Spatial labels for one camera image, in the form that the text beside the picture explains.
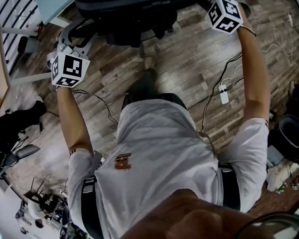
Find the white cable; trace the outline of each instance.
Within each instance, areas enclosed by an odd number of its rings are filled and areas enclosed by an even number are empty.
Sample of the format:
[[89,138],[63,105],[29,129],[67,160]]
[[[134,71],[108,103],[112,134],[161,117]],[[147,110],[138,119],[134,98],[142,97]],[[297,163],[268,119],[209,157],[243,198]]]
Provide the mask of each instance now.
[[277,44],[279,45],[276,45],[276,44],[272,44],[270,45],[270,47],[267,49],[267,50],[262,50],[262,52],[268,52],[270,50],[271,47],[277,47],[279,49],[281,49],[285,56],[286,56],[286,60],[288,61],[289,65],[290,66],[293,66],[294,65],[294,58],[293,58],[293,53],[294,53],[294,41],[293,41],[293,38],[292,38],[292,35],[291,35],[291,32],[290,32],[290,29],[288,28],[288,32],[289,32],[289,36],[290,36],[290,40],[291,40],[291,43],[292,43],[292,48],[289,49],[287,47],[287,43],[285,44],[284,42],[284,39],[283,39],[283,35],[282,33],[280,32],[279,29],[277,29],[276,27],[273,28],[273,32],[274,32],[274,36],[275,36],[275,39],[276,39],[276,42]]
[[223,81],[232,79],[232,78],[235,76],[235,73],[236,73],[237,68],[240,67],[240,66],[242,66],[242,64],[236,66],[233,75],[232,75],[231,77],[229,77],[229,78],[225,78],[224,80],[222,80],[221,83],[220,83],[220,85],[223,85]]

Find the black strap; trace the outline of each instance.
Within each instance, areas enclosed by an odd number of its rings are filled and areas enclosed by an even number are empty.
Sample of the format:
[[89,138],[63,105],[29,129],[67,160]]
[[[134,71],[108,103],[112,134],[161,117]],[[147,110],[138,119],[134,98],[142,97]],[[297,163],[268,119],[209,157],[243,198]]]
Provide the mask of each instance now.
[[237,177],[229,164],[218,164],[223,177],[223,206],[240,211],[240,194]]
[[103,239],[103,232],[96,206],[95,176],[84,180],[81,194],[81,215],[86,231],[93,239]]

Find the wooden floor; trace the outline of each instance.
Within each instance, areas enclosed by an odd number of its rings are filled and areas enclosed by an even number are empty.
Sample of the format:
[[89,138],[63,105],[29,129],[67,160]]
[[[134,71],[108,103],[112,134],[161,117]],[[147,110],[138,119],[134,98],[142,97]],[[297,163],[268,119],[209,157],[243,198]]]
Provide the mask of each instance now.
[[[271,78],[271,109],[282,113],[290,81],[299,80],[299,9],[294,0],[246,1],[251,6],[250,21],[263,50],[267,50],[273,43],[277,44],[274,27],[281,31],[287,47],[291,49],[292,42],[294,43],[292,66],[282,50],[276,47],[264,53]],[[295,24],[292,28],[287,23],[288,13]],[[152,39],[145,42],[147,55],[154,56],[157,61],[159,90],[179,95],[187,107],[208,96],[226,61],[241,50],[236,34],[230,36],[210,29],[204,21],[205,15],[206,12],[199,6],[181,10],[174,33],[166,35],[162,40]],[[68,9],[64,16],[72,19],[78,17],[74,8]],[[25,66],[19,67],[14,74],[21,76],[46,72],[46,54],[52,50],[52,43],[59,31],[59,27],[47,25],[39,35],[40,51],[24,60]],[[130,47],[111,46],[106,44],[103,38],[99,38],[89,58],[91,64],[85,81],[77,89],[99,95],[119,117],[125,91],[144,70],[139,51]],[[230,77],[239,64],[241,60],[230,64],[225,78]],[[238,71],[235,77],[227,80],[225,84],[229,86],[241,77],[242,72]],[[40,94],[48,110],[58,113],[56,93],[51,89],[50,80],[12,88],[4,107],[12,110],[29,108],[33,104],[33,96]],[[109,155],[116,145],[117,127],[107,118],[104,104],[93,96],[75,96],[86,121],[93,148],[104,156]],[[231,141],[240,125],[244,107],[243,81],[230,90],[229,99],[230,103],[223,106],[219,96],[214,97],[208,108],[205,123],[207,132],[212,136],[216,147],[221,150]],[[205,103],[202,102],[189,110],[198,128],[201,127]],[[9,177],[21,193],[30,188],[33,177],[35,185],[44,181],[46,188],[65,187],[69,155],[59,119],[52,114],[45,114],[42,121],[44,130],[33,142],[41,151],[22,160],[8,171]],[[34,139],[39,135],[39,129],[30,128],[27,135],[29,140]],[[257,211],[257,207],[260,206],[261,210],[261,206],[267,202],[275,206],[274,210],[289,209],[299,199],[299,191],[291,191],[285,196],[265,192],[264,196],[253,209],[253,215],[262,214],[261,211]]]

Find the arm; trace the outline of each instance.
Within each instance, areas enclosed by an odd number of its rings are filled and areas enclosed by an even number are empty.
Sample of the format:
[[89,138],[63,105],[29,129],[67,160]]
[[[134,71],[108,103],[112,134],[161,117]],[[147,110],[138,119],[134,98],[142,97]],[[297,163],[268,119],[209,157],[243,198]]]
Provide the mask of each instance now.
[[[252,29],[242,7],[240,11],[244,25]],[[269,75],[256,37],[244,28],[238,29],[243,54],[243,74],[245,85],[245,111],[243,122],[252,118],[269,120],[270,88]]]
[[76,148],[82,148],[93,154],[88,130],[71,89],[60,87],[56,92],[61,127],[70,153]]

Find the shirt logo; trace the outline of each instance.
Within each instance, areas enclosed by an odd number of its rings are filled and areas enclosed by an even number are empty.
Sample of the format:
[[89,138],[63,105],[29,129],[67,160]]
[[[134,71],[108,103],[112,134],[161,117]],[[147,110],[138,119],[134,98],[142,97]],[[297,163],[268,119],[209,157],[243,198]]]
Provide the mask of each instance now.
[[129,157],[131,153],[118,155],[115,159],[115,169],[117,170],[130,170]]

